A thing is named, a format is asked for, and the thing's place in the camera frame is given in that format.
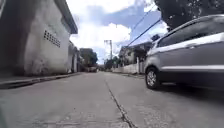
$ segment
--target wheel arch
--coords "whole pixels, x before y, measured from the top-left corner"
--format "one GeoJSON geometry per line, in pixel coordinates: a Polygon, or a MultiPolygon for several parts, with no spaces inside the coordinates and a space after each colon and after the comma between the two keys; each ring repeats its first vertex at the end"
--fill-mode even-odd
{"type": "Polygon", "coordinates": [[[155,65],[151,64],[151,65],[148,65],[148,66],[146,67],[146,69],[145,69],[145,74],[147,74],[147,72],[148,72],[148,70],[149,70],[150,68],[153,68],[153,69],[155,69],[156,71],[159,71],[159,68],[158,68],[158,67],[156,67],[155,65]]]}

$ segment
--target car wheel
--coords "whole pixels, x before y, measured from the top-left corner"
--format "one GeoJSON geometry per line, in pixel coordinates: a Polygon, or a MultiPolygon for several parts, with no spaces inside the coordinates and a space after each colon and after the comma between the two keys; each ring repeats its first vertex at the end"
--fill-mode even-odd
{"type": "Polygon", "coordinates": [[[149,89],[155,90],[160,87],[159,72],[155,68],[149,68],[145,75],[146,86],[149,89]]]}

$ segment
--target fence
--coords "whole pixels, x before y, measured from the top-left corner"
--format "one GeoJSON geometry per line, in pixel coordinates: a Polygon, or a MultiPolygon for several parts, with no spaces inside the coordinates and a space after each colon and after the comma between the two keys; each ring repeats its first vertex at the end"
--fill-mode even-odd
{"type": "Polygon", "coordinates": [[[128,73],[128,74],[135,74],[141,73],[144,74],[144,66],[145,62],[140,62],[139,64],[131,64],[124,67],[114,68],[112,72],[115,73],[128,73]]]}

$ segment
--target parked car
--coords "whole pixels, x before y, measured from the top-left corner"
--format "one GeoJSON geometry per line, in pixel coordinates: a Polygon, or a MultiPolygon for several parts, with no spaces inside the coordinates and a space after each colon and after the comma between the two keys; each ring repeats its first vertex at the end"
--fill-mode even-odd
{"type": "Polygon", "coordinates": [[[163,82],[221,87],[224,15],[195,19],[159,39],[147,53],[145,74],[149,89],[157,89],[163,82]]]}

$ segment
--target concrete road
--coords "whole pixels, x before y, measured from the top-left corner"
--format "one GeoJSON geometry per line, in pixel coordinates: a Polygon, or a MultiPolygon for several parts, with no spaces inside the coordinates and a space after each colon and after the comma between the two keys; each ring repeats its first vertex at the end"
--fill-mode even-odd
{"type": "Polygon", "coordinates": [[[110,73],[0,90],[5,128],[223,128],[223,92],[164,86],[110,73]]]}

